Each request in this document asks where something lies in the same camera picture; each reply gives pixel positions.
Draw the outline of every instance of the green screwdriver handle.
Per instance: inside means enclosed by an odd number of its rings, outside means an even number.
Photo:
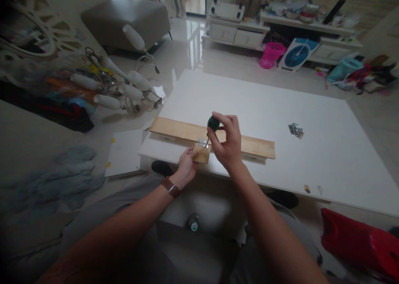
[[[211,116],[208,120],[208,127],[212,128],[213,131],[216,131],[220,126],[220,122],[214,116]]]

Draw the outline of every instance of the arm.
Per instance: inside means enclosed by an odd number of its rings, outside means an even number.
[[[195,176],[198,153],[188,148],[180,157],[179,168],[169,180],[182,190]],[[141,200],[109,218],[81,240],[64,257],[57,260],[38,283],[100,282],[112,263],[126,255],[155,223],[173,197],[162,186]]]
[[[241,133],[236,116],[212,115],[226,131],[226,141],[220,143],[208,127],[216,158],[226,168],[244,202],[248,222],[266,265],[278,283],[328,283],[321,269],[269,202],[241,159]]]

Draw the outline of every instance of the hand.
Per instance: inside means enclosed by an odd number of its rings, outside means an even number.
[[[226,131],[226,141],[221,143],[212,128],[208,127],[208,136],[212,142],[216,158],[230,172],[234,167],[242,163],[241,158],[241,133],[237,116],[222,115],[215,111],[212,115],[217,118],[223,127],[220,130]]]
[[[179,168],[176,173],[174,173],[169,179],[176,185],[180,190],[182,190],[187,183],[189,183],[195,176],[198,163],[192,160],[197,157],[198,152],[192,152],[194,146],[188,148],[180,156]]]

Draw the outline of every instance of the pink trash bin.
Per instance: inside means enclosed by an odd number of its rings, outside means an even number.
[[[264,69],[270,69],[274,66],[274,62],[278,59],[284,52],[286,48],[280,43],[267,43],[265,51],[261,60],[261,67]]]

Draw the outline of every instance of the drawer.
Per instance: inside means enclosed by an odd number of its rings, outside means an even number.
[[[353,53],[353,51],[350,49],[321,44],[315,53],[312,54],[312,58],[340,61],[351,53]]]
[[[237,30],[234,45],[258,47],[262,44],[264,36],[263,33]]]
[[[233,42],[236,31],[237,29],[234,27],[211,24],[211,38],[215,40]]]

